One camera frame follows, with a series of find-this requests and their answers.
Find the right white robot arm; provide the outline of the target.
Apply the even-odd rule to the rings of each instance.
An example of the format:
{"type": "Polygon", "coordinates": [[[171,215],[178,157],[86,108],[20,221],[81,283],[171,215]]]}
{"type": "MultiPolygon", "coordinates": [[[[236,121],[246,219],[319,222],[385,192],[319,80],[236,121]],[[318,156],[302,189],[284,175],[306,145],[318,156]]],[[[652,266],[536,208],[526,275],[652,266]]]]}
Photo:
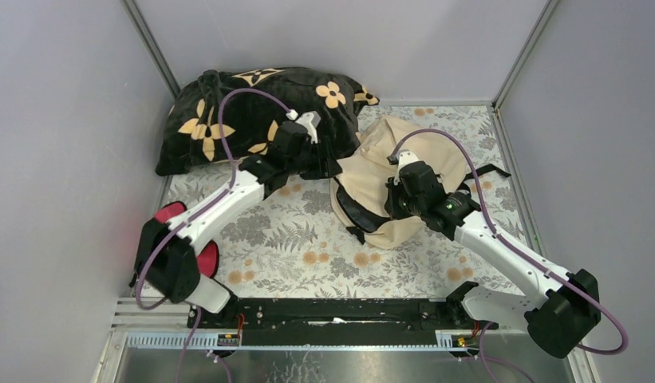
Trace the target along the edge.
{"type": "Polygon", "coordinates": [[[510,279],[521,295],[466,282],[451,293],[446,316],[459,329],[475,320],[527,332],[543,351],[563,359],[600,322],[598,308],[582,297],[599,298],[597,279],[587,270],[568,271],[493,232],[479,204],[464,191],[448,193],[422,160],[398,160],[386,183],[385,210],[395,219],[420,218],[432,231],[466,247],[510,279]]]}

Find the beige canvas student bag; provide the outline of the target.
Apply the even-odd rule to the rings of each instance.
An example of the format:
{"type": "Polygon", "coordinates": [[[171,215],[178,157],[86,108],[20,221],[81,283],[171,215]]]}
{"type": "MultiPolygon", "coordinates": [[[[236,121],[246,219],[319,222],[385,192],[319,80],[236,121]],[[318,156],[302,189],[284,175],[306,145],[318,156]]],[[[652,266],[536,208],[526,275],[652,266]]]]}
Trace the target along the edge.
{"type": "MultiPolygon", "coordinates": [[[[412,122],[383,116],[361,134],[361,145],[356,152],[338,161],[342,173],[331,181],[331,206],[346,230],[360,243],[393,249],[424,226],[419,218],[391,219],[385,211],[385,183],[396,173],[388,156],[405,136],[420,130],[412,122]]],[[[420,133],[406,140],[403,149],[425,160],[449,192],[467,187],[466,181],[472,178],[465,157],[445,136],[420,133]]]]}

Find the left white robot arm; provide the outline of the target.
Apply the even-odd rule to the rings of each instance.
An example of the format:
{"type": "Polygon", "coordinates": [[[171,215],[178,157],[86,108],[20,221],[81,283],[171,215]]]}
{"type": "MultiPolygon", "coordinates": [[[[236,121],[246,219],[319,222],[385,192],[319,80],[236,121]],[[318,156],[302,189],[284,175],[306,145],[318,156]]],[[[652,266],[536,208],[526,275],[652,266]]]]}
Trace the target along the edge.
{"type": "Polygon", "coordinates": [[[198,306],[216,327],[231,325],[237,310],[229,301],[231,292],[202,273],[197,258],[226,225],[283,188],[291,176],[321,180],[341,172],[328,138],[318,135],[319,121],[317,113],[307,112],[282,123],[266,153],[243,160],[206,199],[163,223],[147,221],[136,253],[136,299],[149,283],[164,301],[198,306]]]}

